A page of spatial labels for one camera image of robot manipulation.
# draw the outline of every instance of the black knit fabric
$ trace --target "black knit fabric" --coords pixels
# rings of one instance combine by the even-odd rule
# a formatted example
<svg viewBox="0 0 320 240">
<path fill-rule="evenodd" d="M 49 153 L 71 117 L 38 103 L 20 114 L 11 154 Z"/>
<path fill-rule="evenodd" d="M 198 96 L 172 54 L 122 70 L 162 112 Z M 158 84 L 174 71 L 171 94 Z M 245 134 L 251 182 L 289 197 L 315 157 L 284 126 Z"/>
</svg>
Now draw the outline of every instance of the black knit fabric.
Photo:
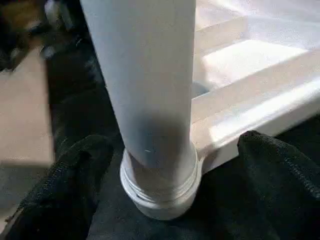
<svg viewBox="0 0 320 240">
<path fill-rule="evenodd" d="M 317 156 L 319 144 L 316 142 L 320 143 L 319 120 L 319 117 L 313 118 L 278 138 L 290 139 L 291 144 L 297 143 L 301 149 L 307 150 L 307 155 Z M 87 239 L 318 239 L 317 232 L 311 234 L 305 231 L 311 230 L 315 226 L 312 224 L 317 223 L 316 220 L 309 215 L 308 219 L 312 224 L 308 228 L 308 225 L 304 224 L 308 221 L 307 216 L 303 216 L 303 213 L 313 210 L 316 214 L 318 210 L 319 201 L 317 197 L 310 195 L 310 191 L 317 191 L 319 187 L 319 167 L 286 143 L 266 136 L 263 139 L 252 136 L 253 142 L 248 143 L 250 138 L 248 135 L 242 138 L 240 145 L 248 148 L 245 152 L 240 152 L 240 157 L 203 176 L 193 206 L 185 215 L 173 221 L 157 221 L 144 216 L 126 195 L 119 177 L 124 148 L 119 140 L 103 180 L 101 202 L 93 217 Z M 314 144 L 310 146 L 307 139 L 312 139 Z M 292 174 L 289 166 L 274 173 L 270 172 L 270 168 L 278 169 L 279 164 L 290 165 L 288 161 L 286 163 L 288 158 L 301 164 L 300 168 L 303 169 L 305 177 L 312 178 L 311 181 L 314 182 L 312 188 L 307 188 L 308 185 Z M 270 168 L 262 167 L 261 172 L 256 173 L 260 176 L 252 177 L 256 172 L 254 165 L 257 164 L 258 169 L 259 162 L 262 161 L 262 165 L 271 165 Z M 270 182 L 270 176 L 274 175 L 277 175 L 276 181 Z M 272 202 L 264 202 L 263 192 L 277 197 L 272 198 Z"/>
</svg>

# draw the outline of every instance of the beige floor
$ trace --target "beige floor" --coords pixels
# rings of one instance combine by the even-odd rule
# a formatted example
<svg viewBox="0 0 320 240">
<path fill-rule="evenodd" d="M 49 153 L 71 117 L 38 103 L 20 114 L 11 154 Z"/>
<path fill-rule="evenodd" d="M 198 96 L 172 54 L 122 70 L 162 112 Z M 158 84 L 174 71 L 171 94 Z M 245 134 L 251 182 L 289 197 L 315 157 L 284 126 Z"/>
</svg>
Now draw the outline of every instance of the beige floor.
<svg viewBox="0 0 320 240">
<path fill-rule="evenodd" d="M 4 219 L 53 161 L 45 70 L 39 49 L 0 73 L 0 232 Z"/>
</svg>

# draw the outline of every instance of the black fabric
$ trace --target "black fabric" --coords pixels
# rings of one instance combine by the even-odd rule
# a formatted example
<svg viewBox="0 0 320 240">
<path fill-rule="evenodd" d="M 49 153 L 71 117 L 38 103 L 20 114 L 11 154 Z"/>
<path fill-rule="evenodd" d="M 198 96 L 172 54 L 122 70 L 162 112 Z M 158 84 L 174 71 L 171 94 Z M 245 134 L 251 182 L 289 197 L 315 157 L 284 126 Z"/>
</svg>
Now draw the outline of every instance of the black fabric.
<svg viewBox="0 0 320 240">
<path fill-rule="evenodd" d="M 46 46 L 41 55 L 51 109 L 73 95 L 105 86 L 94 49 L 85 39 Z"/>
<path fill-rule="evenodd" d="M 85 239 L 112 152 L 97 135 L 65 152 L 22 200 L 0 239 Z"/>
<path fill-rule="evenodd" d="M 319 121 L 320 117 L 315 117 L 283 133 L 278 138 L 280 140 L 290 139 L 291 144 L 297 144 L 300 149 L 305 150 L 307 155 L 317 157 L 320 143 Z M 282 226 L 281 222 L 278 225 L 279 222 L 272 217 L 270 218 L 264 210 L 264 203 L 259 202 L 259 197 L 254 190 L 255 179 L 252 181 L 248 177 L 246 165 L 241 156 L 203 176 L 195 202 L 185 215 L 173 221 L 150 219 L 139 212 L 121 186 L 119 168 L 123 148 L 123 143 L 119 140 L 110 168 L 102 183 L 101 202 L 93 217 L 88 240 L 317 239 L 314 238 L 314 235 L 308 236 L 307 232 L 304 236 L 300 235 L 294 238 L 295 234 L 299 235 L 298 232 L 302 229 L 293 224 L 297 223 L 295 222 L 296 217 L 293 219 L 282 218 L 282 224 L 287 227 L 283 231 L 281 228 L 279 229 Z M 285 184 L 282 182 L 282 187 L 288 187 L 293 191 L 290 196 L 297 197 L 299 191 L 295 192 L 291 184 L 292 181 L 288 180 Z M 286 191 L 277 192 L 279 195 L 282 193 L 287 194 Z M 295 201 L 292 204 L 289 202 L 291 207 L 294 207 L 302 199 L 298 198 Z M 274 211 L 277 211 L 277 207 L 284 203 L 276 201 L 273 204 Z M 301 207 L 309 208 L 310 206 L 308 206 L 308 202 L 304 202 Z"/>
<path fill-rule="evenodd" d="M 52 107 L 50 115 L 56 160 L 88 136 L 103 136 L 112 145 L 113 138 L 119 134 L 104 87 L 72 95 Z"/>
<path fill-rule="evenodd" d="M 296 147 L 255 131 L 239 155 L 261 213 L 283 240 L 320 238 L 320 167 Z"/>
</svg>

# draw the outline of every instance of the white surface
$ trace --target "white surface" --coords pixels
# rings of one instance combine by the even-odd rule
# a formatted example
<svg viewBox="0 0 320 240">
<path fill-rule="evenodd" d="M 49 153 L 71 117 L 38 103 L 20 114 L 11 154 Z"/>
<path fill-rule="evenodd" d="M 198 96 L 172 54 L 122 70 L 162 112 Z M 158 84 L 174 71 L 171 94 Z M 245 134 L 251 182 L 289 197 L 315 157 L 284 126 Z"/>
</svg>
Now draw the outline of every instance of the white surface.
<svg viewBox="0 0 320 240">
<path fill-rule="evenodd" d="M 157 202 L 152 193 L 181 188 L 195 170 L 190 148 L 195 1 L 81 3 L 130 154 L 125 173 L 135 194 L 144 198 L 145 191 Z"/>
<path fill-rule="evenodd" d="M 320 112 L 320 51 L 303 53 L 192 100 L 191 139 L 207 172 L 237 156 L 240 134 L 279 134 Z"/>
<path fill-rule="evenodd" d="M 305 49 L 245 40 L 202 58 L 205 81 L 215 89 L 222 88 L 305 52 Z"/>
</svg>

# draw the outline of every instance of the white pole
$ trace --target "white pole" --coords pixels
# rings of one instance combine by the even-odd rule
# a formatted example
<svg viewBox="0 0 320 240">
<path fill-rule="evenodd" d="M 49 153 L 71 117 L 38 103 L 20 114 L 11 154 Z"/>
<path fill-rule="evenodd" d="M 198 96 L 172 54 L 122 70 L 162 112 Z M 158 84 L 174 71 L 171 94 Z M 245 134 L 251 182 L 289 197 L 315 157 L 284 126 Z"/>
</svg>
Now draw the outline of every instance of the white pole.
<svg viewBox="0 0 320 240">
<path fill-rule="evenodd" d="M 125 145 L 120 176 L 146 215 L 167 220 L 200 181 L 190 142 L 195 0 L 81 0 Z"/>
</svg>

